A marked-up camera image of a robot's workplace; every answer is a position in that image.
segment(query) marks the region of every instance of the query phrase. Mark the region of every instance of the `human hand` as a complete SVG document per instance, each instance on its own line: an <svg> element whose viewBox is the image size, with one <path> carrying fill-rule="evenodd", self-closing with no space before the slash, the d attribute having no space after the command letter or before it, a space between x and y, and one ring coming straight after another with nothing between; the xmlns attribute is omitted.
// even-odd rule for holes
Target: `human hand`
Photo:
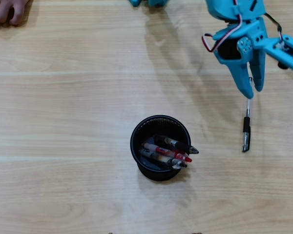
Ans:
<svg viewBox="0 0 293 234"><path fill-rule="evenodd" d="M6 22L10 9L14 8L14 16L10 20L10 24L19 24L23 18L27 2L28 0L0 0L0 23Z"/></svg>

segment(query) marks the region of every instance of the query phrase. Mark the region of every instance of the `cable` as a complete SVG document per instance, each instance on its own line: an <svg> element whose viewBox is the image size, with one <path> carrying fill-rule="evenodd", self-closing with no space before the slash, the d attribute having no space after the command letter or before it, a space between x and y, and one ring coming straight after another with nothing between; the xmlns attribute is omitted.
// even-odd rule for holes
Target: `cable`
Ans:
<svg viewBox="0 0 293 234"><path fill-rule="evenodd" d="M265 13L265 16L268 18L268 19L270 19L275 25L277 25L277 27L278 27L278 33L279 33L279 36L280 36L280 39L281 39L281 41L283 41L283 36L282 36L282 27L281 27L281 25L271 16L271 15L269 15L268 13Z"/></svg>
<svg viewBox="0 0 293 234"><path fill-rule="evenodd" d="M238 5L238 0L233 0L234 1L234 5ZM238 15L238 20L239 20L239 24L230 29L220 40L218 40L216 42L216 44L213 46L213 48L210 48L209 46L209 43L207 42L206 38L205 37L213 37L212 34L210 33L204 33L203 36L202 36L202 41L203 41L203 44L205 45L206 49L209 51L209 52L214 52L218 49L218 47L228 38L232 35L232 33L234 33L235 31L237 31L238 29L241 28L242 26L242 23L243 23L243 20L242 20L242 15L239 14Z"/></svg>

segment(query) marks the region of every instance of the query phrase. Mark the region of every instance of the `robotic arm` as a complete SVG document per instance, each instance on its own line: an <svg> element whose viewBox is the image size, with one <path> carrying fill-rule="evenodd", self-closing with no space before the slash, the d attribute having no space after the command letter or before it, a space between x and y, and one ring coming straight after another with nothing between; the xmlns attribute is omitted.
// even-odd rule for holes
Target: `robotic arm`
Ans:
<svg viewBox="0 0 293 234"><path fill-rule="evenodd" d="M206 0L209 13L228 23L227 28L214 36L205 33L204 45L221 64L228 66L237 88L247 98L253 98L247 64L250 64L257 91L265 80L266 53L279 61L282 69L293 69L293 38L282 35L282 27L266 13L263 0ZM278 26L279 38L269 38L262 15ZM206 37L216 42L212 48Z"/></svg>

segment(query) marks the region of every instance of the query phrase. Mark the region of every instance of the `pen cup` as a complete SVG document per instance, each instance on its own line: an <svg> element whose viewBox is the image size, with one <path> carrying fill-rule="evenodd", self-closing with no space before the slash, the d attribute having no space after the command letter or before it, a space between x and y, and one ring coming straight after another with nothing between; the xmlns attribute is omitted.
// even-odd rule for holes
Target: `pen cup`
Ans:
<svg viewBox="0 0 293 234"><path fill-rule="evenodd" d="M139 153L142 143L155 134L164 135L188 145L191 145L190 135L181 122L169 116L151 116L146 118L138 124L131 135L131 153L141 173L152 180L169 180L177 175L180 169L171 169L160 162L149 160Z"/></svg>

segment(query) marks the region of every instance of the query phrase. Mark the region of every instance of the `wood grain surface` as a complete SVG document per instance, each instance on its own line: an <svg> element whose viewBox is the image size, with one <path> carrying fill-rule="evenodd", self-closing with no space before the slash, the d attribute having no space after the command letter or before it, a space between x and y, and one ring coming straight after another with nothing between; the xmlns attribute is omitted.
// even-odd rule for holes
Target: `wood grain surface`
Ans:
<svg viewBox="0 0 293 234"><path fill-rule="evenodd" d="M293 36L293 0L265 4ZM200 39L224 27L203 0L34 0L2 25L0 234L293 234L293 71L267 58L242 154L245 98ZM129 148L156 114L200 150L168 182Z"/></svg>

